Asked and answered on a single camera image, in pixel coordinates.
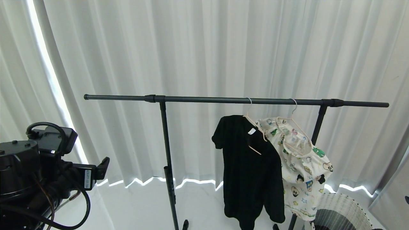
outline light strip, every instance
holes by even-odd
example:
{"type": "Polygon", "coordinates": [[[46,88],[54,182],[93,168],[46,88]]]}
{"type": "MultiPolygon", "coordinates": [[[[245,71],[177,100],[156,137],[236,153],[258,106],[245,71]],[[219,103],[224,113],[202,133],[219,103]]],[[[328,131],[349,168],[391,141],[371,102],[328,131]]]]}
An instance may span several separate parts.
{"type": "MultiPolygon", "coordinates": [[[[40,50],[40,55],[41,55],[41,58],[43,59],[45,68],[48,71],[48,74],[47,74],[48,81],[50,83],[54,98],[57,102],[57,105],[62,110],[64,119],[67,122],[68,126],[74,128],[74,124],[72,123],[70,113],[68,112],[67,104],[65,103],[65,100],[64,100],[63,92],[61,90],[57,76],[55,74],[54,67],[52,66],[50,56],[48,55],[47,46],[45,45],[43,32],[40,27],[40,22],[38,21],[36,8],[34,6],[34,1],[27,0],[26,3],[27,3],[28,12],[30,15],[31,25],[34,30],[34,35],[36,37],[37,46],[38,46],[38,49],[40,50]]],[[[77,149],[81,163],[88,164],[87,157],[85,156],[84,149],[82,148],[81,141],[79,138],[77,138],[75,142],[75,147],[77,149]]]]}
{"type": "MultiPolygon", "coordinates": [[[[142,185],[142,186],[145,186],[145,185],[149,184],[151,181],[153,181],[154,178],[158,179],[158,180],[161,181],[161,182],[166,182],[166,179],[165,179],[165,178],[162,178],[162,177],[151,177],[150,179],[148,179],[148,180],[145,181],[145,182],[142,182],[140,179],[135,178],[129,185],[125,186],[125,188],[128,188],[128,187],[129,187],[131,184],[133,184],[134,182],[136,182],[136,183],[138,183],[138,184],[140,184],[140,185],[142,185]]],[[[109,186],[111,187],[111,186],[114,186],[114,185],[119,185],[119,184],[122,184],[123,182],[124,182],[123,180],[120,180],[120,181],[117,181],[117,182],[115,182],[115,183],[109,184],[109,186]]],[[[191,182],[191,183],[200,184],[200,185],[201,185],[201,184],[214,184],[214,185],[216,185],[216,181],[215,181],[215,180],[184,179],[180,185],[178,185],[178,186],[175,187],[175,189],[182,188],[183,185],[185,185],[186,182],[191,182]]],[[[101,183],[97,183],[96,186],[102,186],[102,185],[104,185],[104,184],[106,184],[106,183],[108,183],[108,179],[102,181],[101,183]]],[[[219,190],[222,186],[223,186],[223,181],[217,186],[217,188],[215,189],[215,191],[219,190]]],[[[355,191],[357,191],[357,190],[362,189],[362,190],[365,191],[365,193],[366,193],[369,197],[371,197],[371,198],[373,197],[373,195],[370,194],[370,193],[368,192],[368,190],[367,190],[364,186],[359,186],[359,187],[352,188],[352,187],[350,187],[350,186],[348,186],[348,185],[340,184],[339,187],[340,187],[340,188],[347,189],[347,190],[352,191],[352,192],[355,192],[355,191]]],[[[326,190],[328,190],[330,193],[337,193],[336,191],[334,191],[334,189],[333,189],[330,185],[325,184],[325,185],[324,185],[324,188],[325,188],[326,190]]]]}

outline black shirt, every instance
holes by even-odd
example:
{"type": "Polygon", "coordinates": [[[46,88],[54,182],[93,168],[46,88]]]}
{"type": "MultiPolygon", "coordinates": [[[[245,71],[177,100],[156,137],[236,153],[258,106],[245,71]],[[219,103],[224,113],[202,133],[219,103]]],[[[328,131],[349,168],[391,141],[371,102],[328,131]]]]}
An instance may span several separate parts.
{"type": "Polygon", "coordinates": [[[211,139],[223,149],[225,215],[236,218],[242,230],[252,230],[264,205],[272,221],[284,222],[281,160],[263,133],[244,116],[232,115],[220,119],[211,139]]]}

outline white hanger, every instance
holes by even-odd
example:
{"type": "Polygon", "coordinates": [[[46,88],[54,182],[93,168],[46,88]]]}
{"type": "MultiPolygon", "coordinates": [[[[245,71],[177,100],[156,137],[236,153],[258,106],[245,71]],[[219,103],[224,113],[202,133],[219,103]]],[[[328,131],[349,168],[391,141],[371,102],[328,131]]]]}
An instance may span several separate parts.
{"type": "MultiPolygon", "coordinates": [[[[307,136],[307,134],[301,129],[301,127],[297,124],[297,122],[295,122],[294,119],[293,119],[293,114],[294,114],[294,111],[297,109],[298,104],[297,104],[297,101],[296,101],[295,99],[292,99],[292,98],[290,98],[290,99],[295,102],[295,108],[294,108],[294,109],[292,110],[292,112],[291,112],[291,117],[290,117],[290,118],[278,117],[278,118],[279,118],[279,119],[283,119],[283,120],[291,120],[292,122],[294,122],[294,124],[297,126],[298,130],[300,130],[300,131],[302,132],[302,134],[308,139],[308,142],[311,143],[310,138],[309,138],[309,137],[307,136]]],[[[304,155],[304,154],[302,154],[300,151],[298,151],[298,150],[296,150],[295,148],[293,148],[291,145],[288,145],[288,146],[290,146],[293,150],[297,151],[297,152],[300,153],[301,155],[304,155]]]]}
{"type": "MultiPolygon", "coordinates": [[[[250,110],[250,108],[251,108],[252,105],[253,105],[253,101],[252,101],[249,97],[247,97],[247,98],[250,100],[250,107],[247,109],[247,113],[246,113],[246,115],[244,115],[244,117],[247,118],[247,120],[248,120],[253,126],[257,127],[257,129],[263,134],[263,139],[264,139],[264,141],[267,141],[267,140],[265,139],[264,132],[263,132],[263,131],[261,130],[261,128],[249,117],[249,110],[250,110]]],[[[259,153],[259,152],[258,152],[257,150],[255,150],[253,147],[249,146],[249,148],[251,148],[251,149],[254,150],[256,153],[258,153],[258,154],[261,155],[261,153],[259,153]]]]}

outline wicker basket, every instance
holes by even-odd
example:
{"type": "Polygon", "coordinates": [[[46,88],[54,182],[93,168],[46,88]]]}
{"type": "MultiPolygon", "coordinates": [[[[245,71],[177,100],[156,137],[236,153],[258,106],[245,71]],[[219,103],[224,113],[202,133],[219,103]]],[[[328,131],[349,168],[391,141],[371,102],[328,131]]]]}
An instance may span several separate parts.
{"type": "Polygon", "coordinates": [[[364,210],[347,195],[324,193],[317,208],[316,230],[373,230],[364,210]]]}

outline clothes rack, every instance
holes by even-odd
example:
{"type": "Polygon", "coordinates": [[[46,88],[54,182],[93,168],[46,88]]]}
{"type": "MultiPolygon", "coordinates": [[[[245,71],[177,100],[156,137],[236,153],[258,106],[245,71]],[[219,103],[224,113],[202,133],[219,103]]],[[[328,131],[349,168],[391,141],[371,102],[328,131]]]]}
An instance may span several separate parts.
{"type": "MultiPolygon", "coordinates": [[[[169,145],[169,133],[168,122],[166,118],[166,102],[199,102],[199,103],[225,103],[225,104],[281,104],[281,105],[295,105],[295,101],[298,105],[311,105],[320,106],[318,112],[317,122],[315,123],[314,132],[311,137],[311,142],[315,144],[317,142],[319,130],[324,119],[325,112],[328,107],[341,107],[341,106],[359,106],[359,107],[389,107],[389,103],[384,102],[369,102],[369,101],[343,101],[340,99],[269,99],[269,98],[237,98],[237,97],[172,97],[164,95],[146,95],[146,96],[123,96],[123,95],[84,95],[85,100],[118,100],[118,101],[147,101],[151,103],[159,102],[162,115],[163,136],[165,142],[166,160],[167,166],[164,167],[166,185],[169,194],[169,201],[171,205],[173,224],[175,230],[179,230],[178,217],[176,216],[176,195],[175,187],[173,184],[173,171],[171,161],[171,151],[169,145]]],[[[297,216],[292,215],[289,230],[294,229],[297,216]]],[[[182,230],[187,230],[189,227],[189,221],[185,220],[182,230]]]]}

